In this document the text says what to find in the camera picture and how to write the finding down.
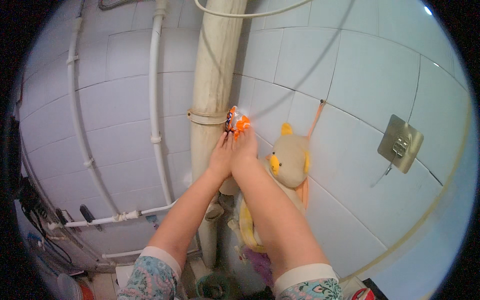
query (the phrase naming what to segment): white water pipe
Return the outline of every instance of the white water pipe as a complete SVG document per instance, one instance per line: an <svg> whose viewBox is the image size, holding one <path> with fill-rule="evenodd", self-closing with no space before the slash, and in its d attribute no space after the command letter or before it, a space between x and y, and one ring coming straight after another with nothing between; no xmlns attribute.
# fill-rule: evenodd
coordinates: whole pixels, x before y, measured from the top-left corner
<svg viewBox="0 0 480 300"><path fill-rule="evenodd" d="M160 142L162 137L158 126L158 99L157 99L157 73L158 73L158 48L160 33L162 29L162 20L165 16L165 9L167 7L167 0L156 0L155 15L153 18L152 41L150 43L150 67L148 71L148 90L150 100L150 124L152 127L152 134L150 141L153 143L153 150L155 153L156 167L160 175L163 195L167 205L172 203L170 189L167 184L167 176L165 174L165 166L163 163L162 148Z"/></svg>
<svg viewBox="0 0 480 300"><path fill-rule="evenodd" d="M68 93L70 95L70 100L71 100L70 108L72 111L73 127L75 129L77 142L80 147L80 152L82 153L82 158L84 160L84 166L88 169L88 173L90 174L90 177L92 178L96 188L98 189L98 192L102 196L103 201L112 211L112 218L118 220L119 210L116 208L105 186L103 185L100 177L95 171L94 160L92 156L88 153L88 148L86 145L86 140L85 140L85 136L82 130L82 124L80 120L80 114L79 114L78 103L77 103L77 95L75 91L75 61L78 59L78 56L75 55L75 53L77 48L78 33L80 31L81 26L82 26L82 17L77 17L75 19L72 37L70 39L70 47L68 50L68 59L67 59Z"/></svg>
<svg viewBox="0 0 480 300"><path fill-rule="evenodd" d="M215 12L242 14L247 0L208 0L207 9ZM198 42L190 143L192 179L195 181L207 168L218 138L225 131L233 69L243 20L204 14ZM198 229L205 265L213 268L216 261L216 220L222 214L212 200Z"/></svg>
<svg viewBox="0 0 480 300"><path fill-rule="evenodd" d="M82 226L100 225L100 224L106 224L106 223L117 223L117 222L131 220L131 219L138 219L140 216L143 216L143 215L170 209L176 202L177 201L166 206L151 208L151 209L142 210L142 211L134 210L129 213L123 212L123 214L119 214L119 217L116 219L113 217L108 217L108 218L102 218L102 219L95 219L92 222L87 222L87 221L68 222L65 225L62 225L60 223L49 223L48 228L50 230L54 230L61 227L82 227Z"/></svg>

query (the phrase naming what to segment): wall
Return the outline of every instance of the wall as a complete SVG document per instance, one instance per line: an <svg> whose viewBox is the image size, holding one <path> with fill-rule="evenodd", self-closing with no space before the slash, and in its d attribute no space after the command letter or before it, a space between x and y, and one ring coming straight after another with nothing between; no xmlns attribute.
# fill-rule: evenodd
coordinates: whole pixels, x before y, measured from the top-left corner
<svg viewBox="0 0 480 300"><path fill-rule="evenodd" d="M257 1L265 12L295 1ZM467 126L469 96L459 58L419 1L314 0L245 24L233 103L258 133L260 156L283 122L311 139L307 219L341 276L403 237L440 194ZM377 147L395 114L425 136L410 171Z"/></svg>
<svg viewBox="0 0 480 300"><path fill-rule="evenodd" d="M248 11L291 2L296 0L250 1ZM29 56L20 118L42 187L56 206L82 220L80 204L95 217L111 213L83 167L66 96L75 6L70 0L60 7ZM78 46L88 141L121 211L165 204L149 141L152 7L139 2L101 12L88 1ZM175 197L189 181L184 114L192 97L201 16L192 1L172 1L162 30L160 124ZM410 230L447 182L467 123L469 98L459 58L414 0L314 0L248 20L242 32L231 102L251 117L260 156L271 152L285 121L295 133L306 134L319 99L327 99L312 135L307 218L335 271L347 276ZM421 131L425 141L408 174L394 168L372 189L389 164L376 149L392 114ZM104 228L81 233L101 253L140 249L153 234L142 219Z"/></svg>
<svg viewBox="0 0 480 300"><path fill-rule="evenodd" d="M101 178L120 211L166 204L150 143L148 63L154 1L102 12L87 0L76 62L85 131ZM66 58L78 1L67 0L52 15L25 67L21 130L33 170L52 203L83 220L111 216L87 170L72 125ZM162 29L159 120L168 182L178 198L190 183L190 108L202 14L192 1L172 0ZM98 253L143 248L154 233L144 219L82 228ZM132 261L134 257L117 259Z"/></svg>

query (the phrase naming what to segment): pipe clip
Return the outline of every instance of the pipe clip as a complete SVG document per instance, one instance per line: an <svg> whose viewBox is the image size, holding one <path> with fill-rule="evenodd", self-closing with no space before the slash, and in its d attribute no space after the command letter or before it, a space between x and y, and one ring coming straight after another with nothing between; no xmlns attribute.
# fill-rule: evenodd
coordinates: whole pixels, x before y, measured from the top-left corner
<svg viewBox="0 0 480 300"><path fill-rule="evenodd" d="M202 114L194 112L192 109L187 110L187 118L190 121L202 125L218 125L224 124L227 121L227 113L219 113L216 115Z"/></svg>
<svg viewBox="0 0 480 300"><path fill-rule="evenodd" d="M159 144L162 141L162 135L159 134L158 137L150 135L150 141L152 144Z"/></svg>
<svg viewBox="0 0 480 300"><path fill-rule="evenodd" d="M89 161L84 162L85 168L93 168L93 162L93 157Z"/></svg>
<svg viewBox="0 0 480 300"><path fill-rule="evenodd" d="M67 59L67 65L71 64L72 62L76 61L78 59L78 55L75 55L71 58Z"/></svg>

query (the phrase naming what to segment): ceramic tile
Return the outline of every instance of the ceramic tile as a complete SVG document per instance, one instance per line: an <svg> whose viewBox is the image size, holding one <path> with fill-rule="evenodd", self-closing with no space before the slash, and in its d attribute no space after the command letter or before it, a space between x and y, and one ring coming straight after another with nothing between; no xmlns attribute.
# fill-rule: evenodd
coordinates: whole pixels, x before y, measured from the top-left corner
<svg viewBox="0 0 480 300"><path fill-rule="evenodd" d="M124 32L108 38L107 80L148 74L151 30Z"/></svg>
<svg viewBox="0 0 480 300"><path fill-rule="evenodd" d="M85 170L76 136L41 147L28 157L38 180Z"/></svg>
<svg viewBox="0 0 480 300"><path fill-rule="evenodd" d="M455 52L453 52L453 50L452 50L452 53L453 53L453 71L454 71L455 79L462 85L464 89L468 91L466 70L463 67L460 54L456 54Z"/></svg>
<svg viewBox="0 0 480 300"><path fill-rule="evenodd" d="M199 30L162 30L158 72L193 72L197 62Z"/></svg>
<svg viewBox="0 0 480 300"><path fill-rule="evenodd" d="M158 75L159 116L178 116L187 113L193 100L193 72L175 72Z"/></svg>
<svg viewBox="0 0 480 300"><path fill-rule="evenodd" d="M183 0L171 0L168 2L167 15L162 21L162 28L177 28L179 25L180 12ZM151 29L153 26L153 14L155 1L140 1L135 8L132 30Z"/></svg>
<svg viewBox="0 0 480 300"><path fill-rule="evenodd" d="M273 146L258 134L256 136L257 136L257 142L258 142L258 158L262 159L272 154Z"/></svg>
<svg viewBox="0 0 480 300"><path fill-rule="evenodd" d="M128 3L108 11L100 10L98 5L87 5L84 8L82 40L97 41L109 35L130 31L136 4Z"/></svg>
<svg viewBox="0 0 480 300"><path fill-rule="evenodd" d="M233 75L230 91L230 106L236 105L239 111L248 116L252 105L253 86L255 79L241 75Z"/></svg>
<svg viewBox="0 0 480 300"><path fill-rule="evenodd" d="M331 190L342 157L352 147L351 140L357 122L358 119L327 103L313 130L309 174L327 191Z"/></svg>
<svg viewBox="0 0 480 300"><path fill-rule="evenodd" d="M75 71L79 89L106 80L107 45L108 37L91 43L78 44L78 60Z"/></svg>
<svg viewBox="0 0 480 300"><path fill-rule="evenodd" d="M256 80L253 90L250 121L257 134L273 144L287 121L294 91L282 86Z"/></svg>
<svg viewBox="0 0 480 300"><path fill-rule="evenodd" d="M47 103L68 94L67 64L68 53L63 53L46 66Z"/></svg>
<svg viewBox="0 0 480 300"><path fill-rule="evenodd" d="M320 100L295 92L287 122L292 125L293 133L308 135L317 114Z"/></svg>
<svg viewBox="0 0 480 300"><path fill-rule="evenodd" d="M79 91L85 130L150 119L148 76L122 78Z"/></svg>
<svg viewBox="0 0 480 300"><path fill-rule="evenodd" d="M340 28L377 35L376 0L314 0L309 27Z"/></svg>
<svg viewBox="0 0 480 300"><path fill-rule="evenodd" d="M95 275L93 278L93 287L97 299L115 300L117 298L110 274Z"/></svg>
<svg viewBox="0 0 480 300"><path fill-rule="evenodd" d="M419 67L419 54L408 48L343 31L327 100L383 132L393 114L408 120Z"/></svg>
<svg viewBox="0 0 480 300"><path fill-rule="evenodd" d="M285 29L274 82L317 99L326 99L339 34L340 31L333 29Z"/></svg>
<svg viewBox="0 0 480 300"><path fill-rule="evenodd" d="M250 33L242 74L273 82L283 29Z"/></svg>
<svg viewBox="0 0 480 300"><path fill-rule="evenodd" d="M169 154L173 162L173 172L170 172L169 180L171 182L184 181L188 179L192 172L192 154L190 151Z"/></svg>
<svg viewBox="0 0 480 300"><path fill-rule="evenodd" d="M87 132L97 167L153 157L150 120L125 123Z"/></svg>
<svg viewBox="0 0 480 300"><path fill-rule="evenodd" d="M40 184L54 205L99 196L87 170L44 179Z"/></svg>
<svg viewBox="0 0 480 300"><path fill-rule="evenodd" d="M309 181L306 217L332 267L341 277L357 271L386 251L386 247L332 195L312 179Z"/></svg>
<svg viewBox="0 0 480 300"><path fill-rule="evenodd" d="M378 35L407 46L453 73L450 42L417 0L378 1Z"/></svg>
<svg viewBox="0 0 480 300"><path fill-rule="evenodd" d="M70 99L64 96L49 103L20 123L27 152L75 135Z"/></svg>
<svg viewBox="0 0 480 300"><path fill-rule="evenodd" d="M207 3L206 0L200 0L198 2L202 6L205 6ZM200 29L203 18L204 12L198 9L195 2L186 0L181 10L179 28Z"/></svg>
<svg viewBox="0 0 480 300"><path fill-rule="evenodd" d="M155 158L147 158L98 168L110 194L128 192L160 184Z"/></svg>
<svg viewBox="0 0 480 300"><path fill-rule="evenodd" d="M245 13L262 13L267 12L270 0L248 1ZM249 31L263 30L265 26L265 17L243 19L242 33Z"/></svg>
<svg viewBox="0 0 480 300"><path fill-rule="evenodd" d="M463 141L470 99L447 72L422 57L409 124L425 136L417 158L445 184Z"/></svg>
<svg viewBox="0 0 480 300"><path fill-rule="evenodd" d="M47 103L47 74L45 69L33 74L24 83L24 104L28 116Z"/></svg>
<svg viewBox="0 0 480 300"><path fill-rule="evenodd" d="M165 154L190 150L190 121L187 115L160 118L159 121L163 136L162 151Z"/></svg>
<svg viewBox="0 0 480 300"><path fill-rule="evenodd" d="M298 3L296 0L271 0L268 3L268 11L276 11L281 8ZM288 12L279 13L266 17L265 29L302 27L308 26L311 2L299 6Z"/></svg>

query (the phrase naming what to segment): pipe joint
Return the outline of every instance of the pipe joint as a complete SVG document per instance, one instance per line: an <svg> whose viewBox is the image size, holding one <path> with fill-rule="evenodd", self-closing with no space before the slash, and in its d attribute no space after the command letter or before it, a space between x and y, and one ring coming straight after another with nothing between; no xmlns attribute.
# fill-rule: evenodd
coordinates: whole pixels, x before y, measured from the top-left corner
<svg viewBox="0 0 480 300"><path fill-rule="evenodd" d="M93 157L89 161L84 162L85 168L93 168L93 162Z"/></svg>
<svg viewBox="0 0 480 300"><path fill-rule="evenodd" d="M158 136L150 136L150 142L152 144L159 144L162 141L162 135L159 134Z"/></svg>

